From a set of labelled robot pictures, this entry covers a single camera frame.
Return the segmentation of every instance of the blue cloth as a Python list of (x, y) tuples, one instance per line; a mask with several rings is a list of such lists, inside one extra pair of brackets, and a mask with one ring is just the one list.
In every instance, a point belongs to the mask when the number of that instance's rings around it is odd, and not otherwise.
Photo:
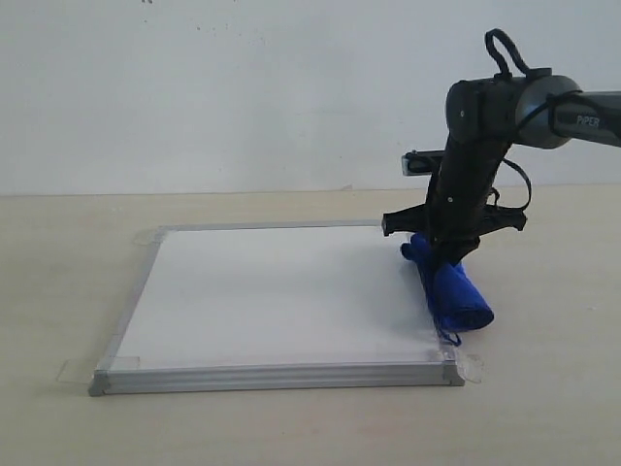
[(494, 320), (494, 313), (461, 263), (455, 266), (445, 263), (433, 273), (431, 247), (423, 235), (412, 235), (409, 243), (402, 244), (401, 253), (416, 263), (429, 311), (439, 333), (449, 343), (459, 346), (459, 333), (478, 330)]

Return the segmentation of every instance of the silver metal frame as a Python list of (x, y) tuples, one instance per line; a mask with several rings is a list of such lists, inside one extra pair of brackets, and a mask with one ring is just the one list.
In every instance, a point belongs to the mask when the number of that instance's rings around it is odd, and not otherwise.
[(290, 221), (170, 225), (157, 229), (148, 246), (147, 260), (133, 286), (128, 303), (104, 356), (93, 372), (90, 396), (128, 393), (161, 393), (278, 388), (319, 388), (357, 386), (462, 386), (453, 347), (439, 340), (442, 360), (414, 363), (306, 364), (224, 368), (193, 368), (162, 371), (112, 371), (113, 362), (142, 296), (160, 246), (171, 232), (262, 228), (320, 228), (334, 226), (377, 226), (375, 220)]

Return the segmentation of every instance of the white wall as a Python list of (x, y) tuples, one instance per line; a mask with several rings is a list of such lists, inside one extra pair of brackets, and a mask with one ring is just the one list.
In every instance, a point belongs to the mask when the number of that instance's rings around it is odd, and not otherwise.
[[(616, 0), (0, 0), (0, 194), (387, 188), (439, 149), (448, 87), (531, 66), (621, 89)], [(621, 151), (515, 149), (536, 183)], [(517, 183), (510, 172), (501, 183)]]

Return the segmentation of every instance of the beige tabletop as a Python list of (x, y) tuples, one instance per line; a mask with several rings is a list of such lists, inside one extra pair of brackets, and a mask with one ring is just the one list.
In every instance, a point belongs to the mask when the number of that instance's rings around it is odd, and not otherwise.
[(538, 187), (526, 230), (468, 257), (496, 314), (464, 336), (480, 383), (87, 396), (158, 225), (380, 218), (423, 195), (0, 198), (0, 465), (621, 464), (621, 186)]

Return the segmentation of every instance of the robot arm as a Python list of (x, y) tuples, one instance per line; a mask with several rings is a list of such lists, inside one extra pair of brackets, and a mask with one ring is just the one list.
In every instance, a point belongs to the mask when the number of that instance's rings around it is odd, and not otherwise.
[[(524, 76), (510, 73), (494, 39), (505, 46)], [(529, 68), (500, 29), (485, 34), (485, 45), (500, 73), (460, 81), (449, 89), (444, 150), (413, 151), (402, 157), (406, 175), (431, 175), (425, 203), (382, 219), (384, 236), (398, 231), (423, 233), (438, 266), (460, 262), (478, 248), (482, 235), (524, 228), (531, 185), (524, 171), (506, 159), (512, 145), (551, 150), (579, 139), (621, 147), (621, 92), (583, 92), (570, 78), (553, 75), (550, 68)], [(498, 206), (493, 183), (501, 163), (526, 181), (526, 205)], [(496, 201), (488, 204), (492, 194)]]

